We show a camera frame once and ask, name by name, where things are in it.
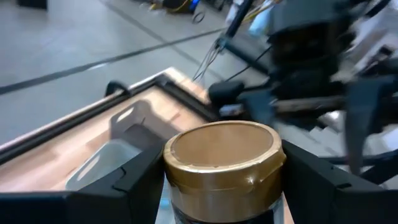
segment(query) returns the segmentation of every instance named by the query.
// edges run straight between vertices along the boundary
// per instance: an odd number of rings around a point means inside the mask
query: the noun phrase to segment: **wooden board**
[[[169,68],[162,73],[166,73],[181,87],[192,92],[199,99],[207,101],[206,91],[177,70]],[[132,85],[131,88],[147,82],[151,78],[153,76]],[[0,150],[39,131],[56,126],[76,114],[84,113],[88,109],[115,96],[112,95],[99,100],[86,108],[5,143],[0,146]],[[64,190],[65,182],[68,178],[104,143],[109,141],[109,120],[111,117],[138,100],[149,102],[154,114],[178,131],[184,131],[206,123],[206,121],[166,95],[162,90],[152,87],[0,166],[0,192]],[[285,223],[293,223],[286,203],[284,208]]]

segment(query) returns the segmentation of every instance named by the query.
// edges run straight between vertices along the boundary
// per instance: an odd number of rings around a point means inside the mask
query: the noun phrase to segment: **concrete floor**
[[[48,74],[67,74],[0,95],[0,144],[99,100],[111,80],[130,85],[168,67],[192,77],[218,32],[89,70],[81,66],[224,27],[224,14],[205,6],[199,9],[206,11],[206,17],[193,25],[190,16],[148,11],[147,5],[131,0],[49,0],[48,12],[0,1],[0,92],[5,86]],[[361,28],[360,36],[377,22],[370,24]],[[228,53],[220,55],[204,86],[245,66]],[[250,69],[240,78],[248,84],[266,79]],[[305,133],[283,127],[281,135],[317,155],[343,154],[341,136],[327,129]]]

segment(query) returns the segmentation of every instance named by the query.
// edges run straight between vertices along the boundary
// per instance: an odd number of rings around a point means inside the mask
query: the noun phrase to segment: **wire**
[[[391,0],[380,0],[372,9],[370,9],[365,16],[368,18],[374,17],[376,14],[381,12]]]
[[[165,7],[165,6],[160,6],[160,5],[156,4],[156,3],[152,4],[150,8],[151,9],[158,9],[159,7],[162,7],[162,8],[165,8],[169,13],[176,13],[179,10],[181,10],[185,5],[189,4],[191,1],[192,0],[185,0],[179,7],[175,8],[175,9],[172,9],[172,8],[169,8],[169,7]],[[205,16],[206,16],[205,11],[198,12],[198,13],[194,14],[193,17],[192,17],[192,24],[200,23],[205,18]]]
[[[270,49],[272,46],[269,46],[267,49],[265,49],[265,51],[263,53],[260,54],[260,56],[258,56],[254,62],[257,62],[262,56],[264,56]],[[246,68],[240,70],[239,72],[235,73],[235,75],[227,78],[225,81],[230,81],[231,79],[237,77],[238,75],[242,74],[243,72],[245,72],[247,69],[249,69],[252,65],[248,65]]]
[[[253,9],[251,12],[249,12],[243,19],[243,23],[245,22],[249,22],[251,19],[255,18],[258,14],[264,12],[265,10],[269,9],[270,7],[274,6],[275,4],[277,4],[279,1],[278,0],[273,0],[271,3],[269,3],[267,6],[265,7],[260,7],[260,9]]]
[[[196,71],[195,75],[193,76],[192,80],[196,81],[198,78],[202,78],[207,71],[207,68],[210,66],[211,63],[214,62],[218,55],[218,50],[216,49],[216,44],[214,43],[209,51],[206,53],[205,58],[202,60],[201,64],[199,65],[198,70]]]

